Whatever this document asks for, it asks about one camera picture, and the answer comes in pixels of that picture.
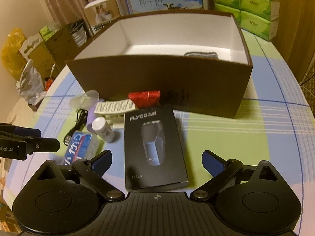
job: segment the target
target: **yellow plastic bag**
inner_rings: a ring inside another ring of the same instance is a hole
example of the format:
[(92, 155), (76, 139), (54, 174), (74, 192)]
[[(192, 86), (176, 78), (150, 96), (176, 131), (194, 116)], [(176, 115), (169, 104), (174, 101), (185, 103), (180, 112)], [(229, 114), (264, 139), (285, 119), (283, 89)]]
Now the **yellow plastic bag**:
[(19, 52), (23, 42), (26, 40), (25, 35), (20, 28), (14, 28), (7, 36), (7, 41), (3, 44), (1, 50), (1, 60), (3, 66), (17, 81), (21, 78), (21, 73), (26, 65), (26, 60)]

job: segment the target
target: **wall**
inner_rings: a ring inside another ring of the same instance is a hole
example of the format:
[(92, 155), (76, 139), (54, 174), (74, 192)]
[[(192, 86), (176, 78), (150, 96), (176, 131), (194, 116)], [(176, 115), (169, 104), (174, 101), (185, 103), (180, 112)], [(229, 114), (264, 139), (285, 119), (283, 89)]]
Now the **wall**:
[[(29, 37), (53, 22), (44, 0), (0, 0), (0, 4), (0, 47), (13, 28), (21, 28)], [(0, 60), (0, 122), (6, 121), (18, 98), (15, 80)]]
[(300, 82), (315, 51), (315, 0), (280, 0), (278, 34), (272, 43)]

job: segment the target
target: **electric shaver image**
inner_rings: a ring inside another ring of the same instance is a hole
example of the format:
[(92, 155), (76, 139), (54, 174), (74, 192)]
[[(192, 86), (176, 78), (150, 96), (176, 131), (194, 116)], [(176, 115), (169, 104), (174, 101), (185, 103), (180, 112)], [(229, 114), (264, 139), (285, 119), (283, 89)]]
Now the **electric shaver image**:
[(162, 122), (156, 120), (142, 124), (141, 136), (148, 164), (161, 165), (165, 157), (165, 135)]

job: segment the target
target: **striped cloth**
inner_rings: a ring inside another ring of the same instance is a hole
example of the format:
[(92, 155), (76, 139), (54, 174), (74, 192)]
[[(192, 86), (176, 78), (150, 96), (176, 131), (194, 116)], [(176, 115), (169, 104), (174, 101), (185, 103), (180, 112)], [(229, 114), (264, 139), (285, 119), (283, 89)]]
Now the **striped cloth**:
[[(246, 165), (269, 160), (292, 187), (302, 203), (302, 215), (294, 232), (315, 235), (315, 120), (292, 72), (272, 43), (243, 31), (254, 68), (234, 119), (174, 111), (189, 176), (189, 195), (211, 176), (202, 167), (201, 155), (211, 150), (224, 159)], [(26, 161), (13, 161), (7, 176), (4, 199), (14, 198), (46, 159), (62, 162), (66, 147), (63, 137), (73, 127), (76, 112), (70, 99), (83, 90), (67, 67), (44, 98), (33, 124), (43, 137), (58, 138), (56, 154), (35, 153)], [(123, 130), (119, 139), (103, 148), (113, 153), (111, 168), (103, 178), (125, 191)]]

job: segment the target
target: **blue package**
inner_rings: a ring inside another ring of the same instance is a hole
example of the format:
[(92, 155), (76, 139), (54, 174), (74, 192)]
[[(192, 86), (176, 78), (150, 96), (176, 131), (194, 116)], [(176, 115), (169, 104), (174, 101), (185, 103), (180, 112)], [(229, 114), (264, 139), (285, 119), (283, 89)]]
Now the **blue package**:
[(100, 145), (100, 140), (94, 133), (75, 131), (68, 145), (64, 164), (69, 165), (75, 160), (92, 159)]

